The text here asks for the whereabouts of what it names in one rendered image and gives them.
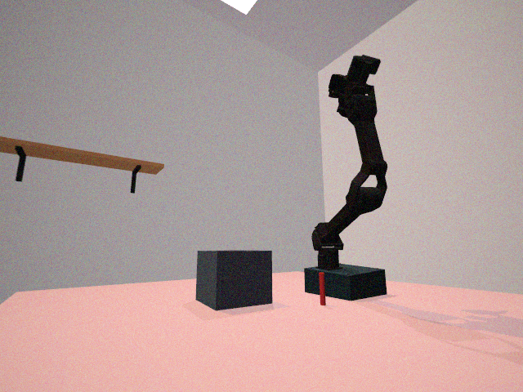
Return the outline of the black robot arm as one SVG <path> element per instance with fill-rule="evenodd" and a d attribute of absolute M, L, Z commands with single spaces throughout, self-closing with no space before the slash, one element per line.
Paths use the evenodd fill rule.
<path fill-rule="evenodd" d="M 333 74 L 330 79 L 329 97 L 338 98 L 337 112 L 345 114 L 355 127 L 362 165 L 351 181 L 346 205 L 330 222 L 320 222 L 312 233 L 313 248 L 319 254 L 317 269 L 342 269 L 338 250 L 343 250 L 344 244 L 339 234 L 360 215 L 380 208 L 387 191 L 387 162 L 374 123 L 377 114 L 374 86 L 366 83 L 373 63 L 369 58 L 353 56 L 347 75 Z M 377 186 L 361 187 L 369 175 L 376 175 Z"/>

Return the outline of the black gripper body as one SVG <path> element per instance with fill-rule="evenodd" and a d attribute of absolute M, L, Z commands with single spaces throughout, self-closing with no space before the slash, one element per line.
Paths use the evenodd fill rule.
<path fill-rule="evenodd" d="M 373 63 L 373 67 L 370 71 L 370 74 L 376 74 L 376 72 L 378 71 L 378 67 L 381 63 L 381 61 L 379 59 L 376 59 L 376 58 L 373 58 L 373 57 L 370 57 L 370 56 L 365 56 L 365 55 L 362 55 L 363 57 L 366 57 L 366 58 L 369 58 L 371 60 L 374 60 L 374 63 Z M 341 116 L 347 118 L 347 116 L 345 114 L 340 114 Z"/>

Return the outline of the dark red peg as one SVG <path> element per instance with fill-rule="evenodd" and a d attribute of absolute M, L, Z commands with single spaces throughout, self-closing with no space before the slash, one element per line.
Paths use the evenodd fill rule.
<path fill-rule="evenodd" d="M 319 273 L 320 278 L 320 305 L 326 305 L 324 273 Z"/>

